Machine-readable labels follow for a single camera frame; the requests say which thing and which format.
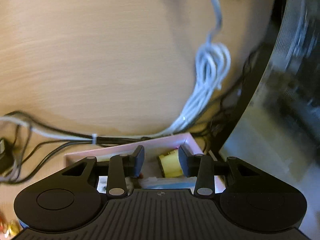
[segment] black cable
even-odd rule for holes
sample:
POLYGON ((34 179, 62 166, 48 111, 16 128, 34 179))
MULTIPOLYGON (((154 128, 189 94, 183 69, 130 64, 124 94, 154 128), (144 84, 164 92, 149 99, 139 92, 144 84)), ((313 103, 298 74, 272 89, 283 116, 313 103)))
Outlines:
POLYGON ((197 120, 205 113, 209 107, 211 107, 213 104, 220 101, 220 109, 219 111, 214 114, 214 116, 207 122, 207 125, 204 129, 198 131, 198 132, 191 132, 191 135, 193 137, 204 137, 207 135, 213 136, 214 131, 220 126, 223 126, 227 124, 230 120, 230 115, 235 108, 235 106, 225 107, 224 101, 228 98, 231 93, 235 91, 236 88, 238 88, 241 84, 243 85, 245 82, 245 77, 248 75, 249 72, 252 70, 252 58, 256 55, 256 53, 259 52, 260 48, 262 46, 262 43, 259 44, 247 57, 246 61, 244 62, 243 68, 242 68, 242 75, 236 80, 236 82, 231 86, 231 88, 228 89, 226 93, 223 95, 220 95, 213 100, 211 100, 208 105, 203 109, 203 111, 199 114, 197 118, 194 119, 194 121, 184 130, 190 129, 192 126, 197 125, 197 120))
MULTIPOLYGON (((16 110, 10 113, 7 113, 5 116, 13 116, 13 115, 21 115, 23 117, 26 117, 27 119, 29 119, 30 121, 32 121, 33 123, 37 124, 40 127, 43 127, 45 129, 54 131, 54 132, 58 132, 58 133, 62 133, 62 134, 66 134, 66 135, 70 135, 70 136, 75 136, 75 137, 82 137, 82 138, 87 138, 87 139, 92 139, 92 135, 87 135, 87 134, 81 134, 81 133, 75 133, 75 132, 71 132, 71 131, 67 131, 67 130, 62 130, 56 127, 53 127, 51 125, 47 125, 45 123, 42 123, 41 121, 37 120, 35 117, 31 116, 28 113, 25 113, 23 111, 20 110, 16 110)), ((98 136, 97 137, 97 144, 127 144, 127 143, 132 143, 132 142, 138 142, 141 140, 148 140, 150 138, 148 137, 142 137, 139 139, 135 139, 135 138, 122 138, 122 137, 101 137, 98 136)))
POLYGON ((21 126, 19 124, 17 124, 16 126, 16 130, 14 132, 14 141, 12 143, 12 148, 14 148, 14 146, 16 145, 16 142, 18 140, 18 136, 19 136, 19 130, 20 130, 21 126))
POLYGON ((28 176, 20 180, 11 180, 4 183, 16 185, 16 184, 24 183, 30 180, 43 167, 43 165, 56 153, 60 152, 66 147, 69 147, 72 145, 79 145, 79 144, 91 144, 91 142, 90 141, 70 141, 70 142, 64 143, 63 145, 60 145, 59 147, 51 151, 45 158, 43 158, 42 161, 36 166, 36 168, 28 176))
POLYGON ((202 152, 205 154, 205 152, 207 151, 208 142, 207 142, 207 139, 206 139, 206 137, 205 137, 205 136, 202 136, 201 138, 202 138, 202 139, 203 139, 203 141, 204 141, 204 146, 203 146, 203 150, 202 150, 202 152))
POLYGON ((25 163, 42 145, 58 143, 58 142, 69 142, 69 140, 56 140, 56 141, 45 141, 41 142, 29 153, 29 155, 21 162, 21 164, 25 163))
POLYGON ((102 148, 108 148, 112 146, 118 146, 119 144, 97 144, 97 146, 100 146, 102 148))
POLYGON ((27 150, 27 147, 28 147, 28 145, 29 145, 29 142, 30 142, 30 139, 31 139, 31 136, 32 136, 32 129, 31 129, 32 127, 31 127, 31 125, 29 126, 29 129, 28 129, 28 136, 27 136, 27 139, 26 139, 26 142, 25 142, 25 144, 24 144, 24 146, 23 146, 23 148, 22 148, 22 151, 21 151, 21 153, 20 153, 20 156, 18 156, 18 164, 17 164, 17 166, 18 166, 18 174, 17 174, 17 178, 19 178, 19 176, 20 176, 20 173, 21 173, 21 165, 22 165, 22 159, 23 159, 23 156, 24 156, 24 154, 25 154, 25 152, 26 152, 26 150, 27 150))

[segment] round black disc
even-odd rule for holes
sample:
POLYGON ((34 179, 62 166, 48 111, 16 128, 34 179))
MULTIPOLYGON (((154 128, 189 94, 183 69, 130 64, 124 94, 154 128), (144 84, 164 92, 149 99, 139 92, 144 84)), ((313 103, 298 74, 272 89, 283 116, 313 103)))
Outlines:
POLYGON ((237 225, 260 232, 276 232, 299 223, 307 210, 301 192, 278 180, 246 177, 228 187, 220 206, 237 225))
POLYGON ((17 217, 30 228, 44 232, 72 230, 101 210, 99 192, 80 177, 49 178, 25 188, 14 201, 17 217))

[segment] small gold object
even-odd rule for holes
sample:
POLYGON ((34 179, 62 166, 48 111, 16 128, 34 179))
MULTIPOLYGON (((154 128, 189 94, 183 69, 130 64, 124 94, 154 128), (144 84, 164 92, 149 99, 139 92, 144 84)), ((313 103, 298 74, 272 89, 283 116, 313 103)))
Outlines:
POLYGON ((20 232, 20 225, 15 220, 11 220, 8 224, 7 233, 8 231, 10 236, 16 236, 20 232))

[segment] pink box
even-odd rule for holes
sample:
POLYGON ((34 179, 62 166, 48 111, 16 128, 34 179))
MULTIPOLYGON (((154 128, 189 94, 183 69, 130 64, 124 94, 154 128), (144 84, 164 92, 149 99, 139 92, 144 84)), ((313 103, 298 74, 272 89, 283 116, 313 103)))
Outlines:
POLYGON ((184 145, 191 154, 202 153, 202 150, 191 134, 182 133, 137 143, 65 154, 65 165, 68 166, 87 156, 95 156, 98 161, 105 161, 113 155, 131 154, 138 145, 143 145, 145 148, 145 160, 141 170, 145 178, 162 177, 157 156, 177 149, 180 145, 184 145))

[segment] coiled white cable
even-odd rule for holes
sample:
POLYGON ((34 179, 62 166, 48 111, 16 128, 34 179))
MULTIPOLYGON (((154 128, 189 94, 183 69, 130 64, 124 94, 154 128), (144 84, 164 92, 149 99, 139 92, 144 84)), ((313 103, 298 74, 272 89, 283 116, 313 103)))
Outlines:
MULTIPOLYGON (((212 38, 217 34, 222 26, 222 13, 219 0, 211 0, 216 16, 216 25, 208 33, 206 43, 202 44, 195 58, 196 67, 196 85, 194 90, 186 102, 179 117, 168 127, 167 129, 150 135, 138 135, 138 136, 121 136, 122 138, 141 138, 141 137, 161 137, 179 133, 186 128, 206 107, 212 93, 215 89, 221 89, 221 83, 227 76, 230 70, 231 57, 228 48, 222 43, 212 43, 212 38)), ((11 116, 0 117, 0 121, 9 121, 15 124, 28 127, 29 124, 18 118, 11 116)), ((32 127, 32 131, 52 139, 61 140, 93 140, 88 138, 66 136, 62 134, 47 133, 41 129, 32 127)))

